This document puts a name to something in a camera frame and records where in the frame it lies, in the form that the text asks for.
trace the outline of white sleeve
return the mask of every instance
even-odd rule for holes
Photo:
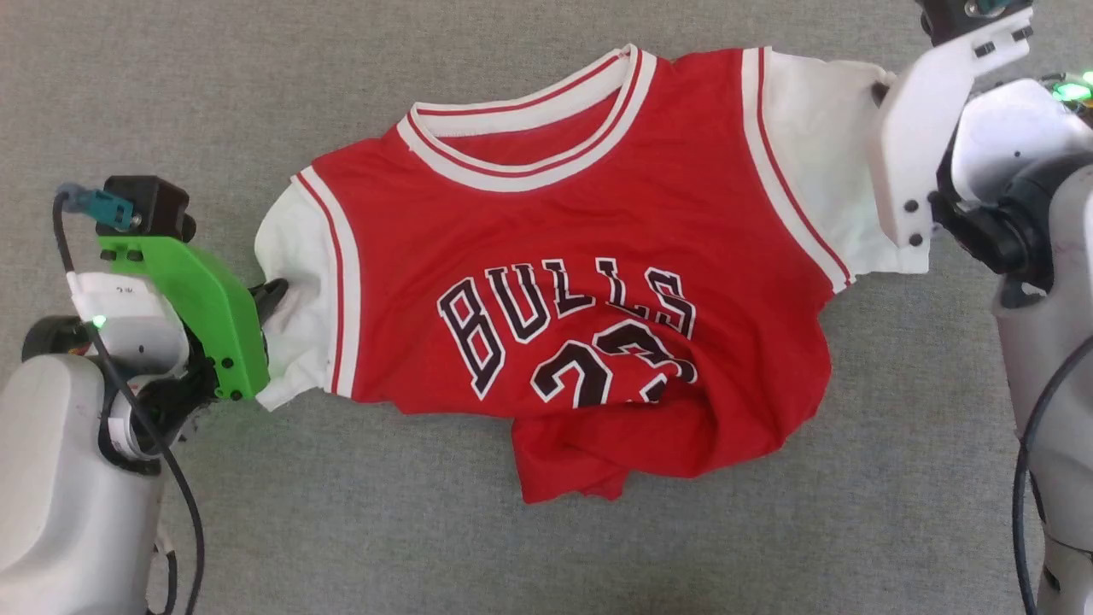
[[[866,155],[878,116],[873,84],[895,75],[862,62],[756,51],[759,121],[777,189],[812,235],[813,245],[802,247],[831,274],[835,291],[871,271],[926,272],[925,247],[901,249],[881,229]]]
[[[333,248],[326,216],[303,189],[293,181],[255,237],[255,255],[266,279],[289,281],[284,298],[262,326],[270,383],[257,399],[270,411],[310,389],[328,390],[330,383],[337,319]]]

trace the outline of black cable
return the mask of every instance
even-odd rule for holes
[[[167,602],[163,607],[163,613],[154,613],[151,608],[145,615],[171,615],[175,612],[175,602],[178,601],[178,556],[175,552],[168,553],[167,558]]]
[[[54,197],[54,238],[57,239],[57,251],[61,255],[61,263],[64,264],[64,272],[71,273],[75,271],[75,267],[72,263],[72,252],[69,250],[68,237],[64,235],[64,201],[68,199],[69,194],[66,192],[59,192]],[[87,330],[87,335],[91,338],[91,343],[98,353],[98,356],[103,360],[103,369],[106,371],[107,378],[117,388],[118,392],[125,397],[126,401],[129,402],[129,406],[132,409],[133,416],[141,424],[141,427],[148,433],[155,442],[156,448],[160,450],[160,454],[163,457],[163,461],[167,463],[167,468],[171,469],[171,474],[175,477],[175,483],[178,484],[178,490],[183,493],[183,499],[186,501],[186,508],[190,512],[190,521],[193,523],[193,542],[197,551],[195,570],[193,570],[193,582],[190,584],[190,598],[186,603],[186,615],[193,615],[193,610],[197,607],[198,594],[201,591],[201,579],[204,577],[204,528],[201,525],[201,513],[198,511],[197,500],[193,499],[193,492],[190,490],[190,484],[186,481],[186,475],[183,474],[183,469],[178,465],[178,460],[175,459],[174,453],[171,452],[171,447],[168,446],[166,439],[160,434],[160,430],[155,427],[155,424],[149,417],[144,407],[141,406],[137,397],[133,394],[132,390],[129,389],[129,383],[118,371],[118,366],[110,357],[109,352],[106,350],[106,345],[103,344],[103,339],[98,335],[98,328],[92,323],[84,323],[84,328]],[[168,572],[171,567],[171,560],[167,563]],[[178,561],[175,560],[175,578],[176,578],[176,592],[177,592],[177,576],[178,576]]]
[[[103,358],[103,368],[106,370],[107,377],[109,377],[114,387],[118,389],[118,392],[129,402],[133,416],[137,417],[137,421],[140,422],[141,426],[155,442],[156,448],[160,449],[158,453],[163,457],[163,461],[167,463],[167,468],[171,469],[171,474],[174,475],[175,482],[178,484],[178,490],[183,493],[186,508],[190,511],[190,521],[193,522],[193,542],[197,545],[197,558],[193,570],[193,583],[190,586],[190,599],[186,603],[186,615],[193,615],[193,608],[198,602],[198,593],[201,591],[201,578],[204,576],[204,528],[201,525],[201,513],[198,512],[197,500],[193,499],[193,492],[190,490],[190,484],[186,481],[186,475],[183,474],[183,469],[178,466],[178,460],[171,452],[167,441],[160,434],[160,430],[156,429],[155,424],[137,400],[137,395],[129,389],[129,383],[126,382],[126,379],[118,371],[117,364],[110,357],[109,352],[106,351],[106,345],[103,344],[103,339],[98,335],[98,328],[91,323],[87,323],[86,327],[87,334],[91,335],[91,344],[95,347],[98,356]]]
[[[1021,588],[1021,602],[1024,603],[1026,615],[1036,615],[1036,596],[1033,594],[1032,580],[1029,575],[1027,555],[1025,554],[1024,542],[1024,494],[1025,476],[1029,474],[1029,449],[1036,439],[1036,431],[1039,429],[1041,421],[1047,406],[1050,405],[1055,394],[1059,392],[1062,383],[1074,372],[1074,369],[1082,363],[1082,359],[1093,353],[1093,336],[1071,353],[1059,369],[1055,370],[1050,380],[1041,392],[1036,405],[1029,415],[1029,423],[1025,424],[1024,434],[1021,436],[1021,449],[1018,451],[1018,464],[1013,474],[1013,560],[1018,569],[1018,584]]]
[[[54,238],[57,239],[57,251],[61,253],[61,264],[64,265],[64,272],[71,273],[75,271],[75,267],[72,264],[72,252],[69,251],[68,238],[64,236],[64,201],[69,198],[67,192],[57,192],[54,197]]]

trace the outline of green led light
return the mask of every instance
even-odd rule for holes
[[[1079,83],[1062,83],[1060,85],[1056,85],[1055,97],[1058,100],[1065,102],[1088,100],[1093,98],[1093,91]]]

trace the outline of gray carpet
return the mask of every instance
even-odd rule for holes
[[[1041,4],[1019,70],[1093,66],[1085,4]],[[927,45],[910,0],[5,0],[0,374],[33,321],[69,310],[59,181],[163,175],[192,198],[197,244],[257,281],[251,237],[312,157],[412,100],[521,95],[626,42],[894,70]],[[74,239],[89,267],[92,235]],[[521,504],[501,422],[317,393],[275,414],[220,405],[179,449],[208,534],[201,612],[1015,613],[994,281],[947,238],[933,269],[831,305],[826,403],[784,451],[694,482],[635,476],[615,504]],[[173,486],[165,515],[187,588]]]

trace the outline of red fabric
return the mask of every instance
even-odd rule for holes
[[[830,377],[816,317],[831,283],[777,216],[743,133],[741,52],[657,60],[640,111],[611,152],[577,175],[525,192],[490,192],[436,174],[393,130],[314,163],[353,228],[361,257],[363,322],[353,399],[391,401],[406,414],[470,413],[506,417],[524,497],[569,492],[609,499],[631,471],[694,477],[779,448],[816,411]],[[607,106],[589,117],[528,133],[460,137],[447,142],[491,162],[525,163],[527,137],[542,154],[590,135]],[[551,147],[551,142],[559,143]],[[615,259],[625,304],[609,304],[611,280],[597,258]],[[595,305],[560,318],[561,259],[571,295]],[[531,314],[517,272],[530,263],[550,323],[519,343],[487,269],[506,275],[520,315]],[[646,277],[649,268],[679,276],[695,315],[690,338]],[[473,375],[438,299],[465,277],[504,347],[504,365],[480,399]],[[346,280],[345,283],[357,283]],[[459,318],[466,304],[457,303]],[[626,321],[644,326],[679,362],[651,365],[633,350],[611,355],[596,335]],[[584,345],[610,371],[596,405],[574,407],[579,374],[562,372],[544,401],[537,375],[567,343]],[[477,353],[486,348],[472,340]],[[666,382],[659,403],[643,390]]]

